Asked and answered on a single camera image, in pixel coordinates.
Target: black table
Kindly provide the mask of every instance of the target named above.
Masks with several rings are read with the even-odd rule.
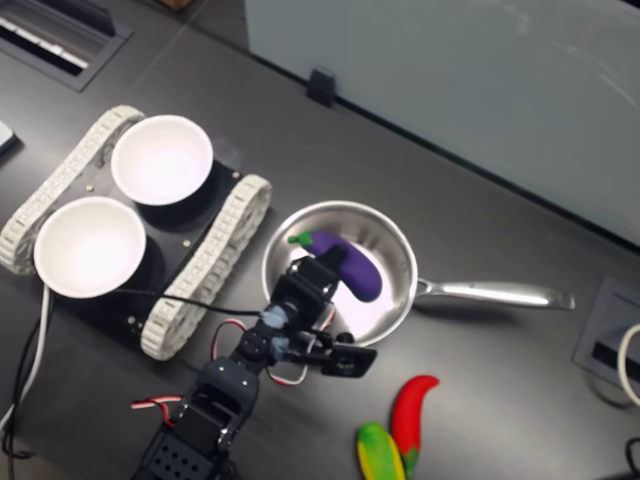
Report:
[[[514,280],[576,294],[573,313],[429,303],[377,345],[362,380],[263,381],[233,447],[245,480],[359,478],[357,426],[386,422],[397,389],[419,373],[442,385],[425,404],[417,478],[596,479],[626,468],[623,445],[640,420],[598,400],[571,357],[603,277],[640,288],[635,255],[349,111],[314,104],[300,86],[184,27],[186,16],[141,0],[114,1],[112,10],[136,33],[81,94],[0,56],[0,112],[25,141],[0,160],[0,222],[103,111],[129,103],[192,118],[235,146],[225,155],[234,166],[274,185],[273,211],[218,303],[264,305],[260,260],[270,233],[327,199],[393,218],[428,279]],[[39,295],[31,279],[0,271],[1,405]],[[20,437],[74,477],[127,478],[159,421],[128,402],[184,389],[219,320],[207,317],[176,360],[158,365],[58,315]]]

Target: toy vegetable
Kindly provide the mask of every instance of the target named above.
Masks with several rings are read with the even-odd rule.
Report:
[[[420,453],[422,400],[440,381],[430,375],[412,378],[400,389],[393,404],[391,434],[398,446],[407,478],[411,478]]]

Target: purple eggplant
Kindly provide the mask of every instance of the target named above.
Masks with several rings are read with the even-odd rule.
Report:
[[[299,243],[312,255],[320,256],[336,245],[343,245],[347,252],[338,268],[338,275],[351,293],[361,302],[372,302],[382,292],[382,277],[376,266],[350,242],[321,230],[307,230],[289,237],[289,243]]]

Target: white cable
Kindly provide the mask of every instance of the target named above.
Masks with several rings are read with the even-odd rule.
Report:
[[[618,350],[618,376],[620,377],[620,384],[622,389],[629,396],[631,401],[640,407],[640,397],[633,391],[629,377],[627,376],[627,351],[633,337],[640,333],[640,324],[631,327],[622,337],[620,342],[620,349]]]
[[[331,309],[329,310],[329,315],[327,315],[326,320],[323,322],[322,326],[320,327],[321,331],[327,328],[331,324],[335,313],[336,313],[336,307],[335,305],[332,305]],[[245,326],[245,324],[242,323],[240,320],[236,320],[235,318],[228,318],[224,320],[220,325],[218,325],[218,328],[216,329],[216,332],[213,335],[213,342],[212,342],[212,348],[211,348],[211,358],[213,360],[215,360],[218,356],[217,355],[218,336],[220,334],[220,330],[222,330],[222,327],[224,327],[225,325],[233,325],[240,328],[243,332],[247,331],[247,327]],[[313,350],[313,346],[315,345],[315,343],[316,343],[316,336],[314,335],[312,336],[311,340],[309,341],[309,345],[307,346],[307,354],[311,353],[311,350]],[[302,372],[300,372],[300,376],[295,380],[289,380],[288,378],[279,377],[271,373],[271,369],[269,367],[267,367],[265,370],[267,371],[267,375],[269,376],[269,378],[273,380],[275,383],[279,385],[285,385],[287,387],[294,387],[296,385],[300,385],[302,382],[304,382],[305,378],[307,378],[309,365],[305,365],[304,367],[302,367]]]
[[[44,353],[44,342],[47,337],[47,324],[49,323],[49,302],[51,299],[51,291],[49,287],[44,286],[44,291],[42,294],[42,311],[40,313],[40,330],[38,332],[38,346],[36,347],[36,355],[33,359],[33,365],[31,367],[31,372],[29,373],[29,377],[24,384],[24,388],[22,389],[22,394],[20,395],[20,400],[24,399],[27,395],[33,382],[36,379],[36,375],[38,374],[38,370],[40,369],[40,364],[42,363],[42,354]],[[0,432],[3,432],[7,423],[9,422],[9,418],[13,413],[14,405],[13,403],[5,413],[2,420],[0,420]]]

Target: stainless steel pan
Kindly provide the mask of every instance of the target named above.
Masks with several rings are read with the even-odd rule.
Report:
[[[571,294],[545,287],[508,282],[434,283],[418,278],[413,250],[400,229],[377,210],[344,201],[311,205],[278,228],[262,262],[262,285],[267,298],[289,264],[307,255],[300,246],[289,244],[288,237],[308,229],[324,230],[349,240],[382,275],[382,293],[373,302],[360,302],[344,285],[333,298],[333,329],[351,332],[358,345],[370,345],[393,332],[416,297],[448,296],[545,309],[575,307]]]

